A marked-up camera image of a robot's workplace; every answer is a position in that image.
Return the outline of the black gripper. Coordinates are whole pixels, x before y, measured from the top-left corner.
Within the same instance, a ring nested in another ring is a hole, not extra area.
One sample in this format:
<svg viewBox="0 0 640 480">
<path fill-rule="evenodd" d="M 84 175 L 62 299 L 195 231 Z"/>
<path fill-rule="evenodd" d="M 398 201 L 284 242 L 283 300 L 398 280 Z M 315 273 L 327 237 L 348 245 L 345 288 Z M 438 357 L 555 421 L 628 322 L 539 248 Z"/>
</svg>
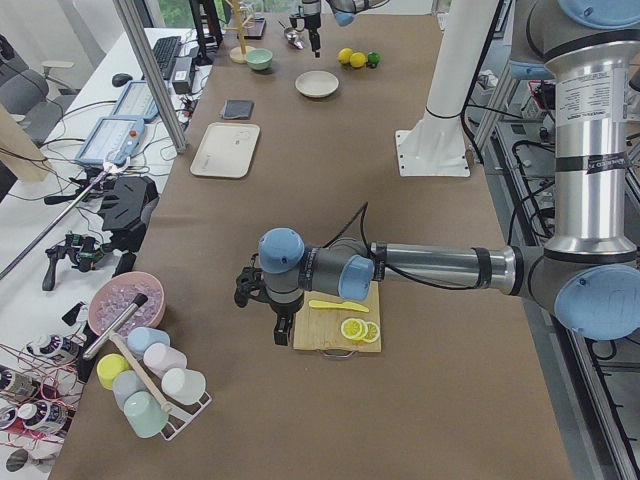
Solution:
<svg viewBox="0 0 640 480">
<path fill-rule="evenodd" d="M 321 15 L 319 13 L 313 15 L 291 14 L 289 16 L 291 26 L 298 32 L 307 30 L 309 32 L 309 40 L 312 52 L 315 58 L 320 57 L 321 40 L 319 29 L 321 27 Z"/>
<path fill-rule="evenodd" d="M 234 301 L 240 308 L 250 300 L 268 304 L 277 314 L 274 326 L 274 343 L 279 346 L 289 344 L 292 319 L 302 308 L 304 293 L 299 286 L 299 269 L 294 267 L 284 273 L 267 273 L 256 262 L 258 254 L 251 256 L 236 278 Z"/>
</svg>

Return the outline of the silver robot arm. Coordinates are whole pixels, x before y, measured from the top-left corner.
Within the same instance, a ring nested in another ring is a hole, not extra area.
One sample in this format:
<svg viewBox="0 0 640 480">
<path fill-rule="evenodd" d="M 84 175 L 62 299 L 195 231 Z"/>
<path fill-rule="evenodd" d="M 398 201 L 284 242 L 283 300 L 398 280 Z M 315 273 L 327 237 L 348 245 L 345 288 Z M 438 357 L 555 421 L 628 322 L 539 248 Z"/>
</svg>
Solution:
<svg viewBox="0 0 640 480">
<path fill-rule="evenodd" d="M 339 26 L 352 23 L 361 12 L 381 8 L 387 4 L 383 0 L 328 0 L 327 4 Z M 298 30 L 302 22 L 302 31 L 308 32 L 311 50 L 316 58 L 320 57 L 321 38 L 319 29 L 322 25 L 321 1 L 301 0 L 296 2 L 295 10 L 289 15 L 291 26 Z"/>
<path fill-rule="evenodd" d="M 285 344 L 304 295 L 365 299 L 388 273 L 446 290 L 497 289 L 527 298 L 594 340 L 639 326 L 636 245 L 624 234 L 628 69 L 639 51 L 635 1 L 519 1 L 509 67 L 555 81 L 555 224 L 541 247 L 491 251 L 368 242 L 337 236 L 308 246 L 288 228 L 260 239 L 257 266 L 236 281 L 238 306 L 276 313 Z"/>
</svg>

